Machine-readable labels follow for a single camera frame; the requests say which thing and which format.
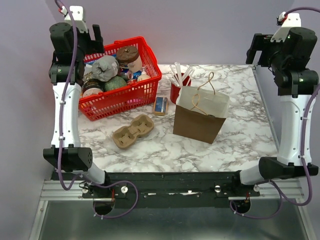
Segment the brown paper bag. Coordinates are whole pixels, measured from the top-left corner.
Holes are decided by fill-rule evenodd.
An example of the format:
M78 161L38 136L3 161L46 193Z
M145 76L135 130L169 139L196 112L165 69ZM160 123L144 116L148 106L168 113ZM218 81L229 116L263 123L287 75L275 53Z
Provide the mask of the brown paper bag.
M208 144L214 142L228 117L230 105L230 97L213 86L214 76L214 72L210 72L202 85L180 89L175 104L174 135Z

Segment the cardboard cup carrier tray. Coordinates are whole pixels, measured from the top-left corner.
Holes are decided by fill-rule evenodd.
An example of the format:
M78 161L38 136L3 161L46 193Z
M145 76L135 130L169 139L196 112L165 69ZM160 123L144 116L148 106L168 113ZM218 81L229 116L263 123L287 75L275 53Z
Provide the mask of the cardboard cup carrier tray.
M119 149L127 149L132 146L138 138L146 137L153 129L152 119L141 114L135 117L130 125L125 125L114 131L112 140Z

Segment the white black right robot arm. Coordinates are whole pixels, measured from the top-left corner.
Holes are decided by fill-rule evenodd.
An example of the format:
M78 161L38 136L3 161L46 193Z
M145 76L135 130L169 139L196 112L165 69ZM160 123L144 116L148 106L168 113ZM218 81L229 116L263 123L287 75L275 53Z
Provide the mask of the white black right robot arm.
M230 183L234 195L241 196L248 185L264 181L318 175L309 146L312 95L319 86L319 75L307 68L317 40L316 33L304 27L290 28L279 42L271 34L253 36L246 63L252 64L260 51L258 65L272 71L282 109L281 140L276 157L261 157L258 165L239 172L239 178Z

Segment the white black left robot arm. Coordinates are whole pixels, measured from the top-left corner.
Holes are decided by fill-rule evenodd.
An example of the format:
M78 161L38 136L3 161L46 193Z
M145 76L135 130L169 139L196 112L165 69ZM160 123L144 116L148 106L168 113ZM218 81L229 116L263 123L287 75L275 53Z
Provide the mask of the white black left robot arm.
M93 26L95 39L89 32L73 24L59 22L49 28L54 47L48 71L55 100L54 132L49 148L43 149L44 159L62 176L62 171L81 175L94 184L93 191L107 197L111 185L107 174L93 162L93 152L82 147L78 132L78 109L85 71L85 56L104 52L100 27Z

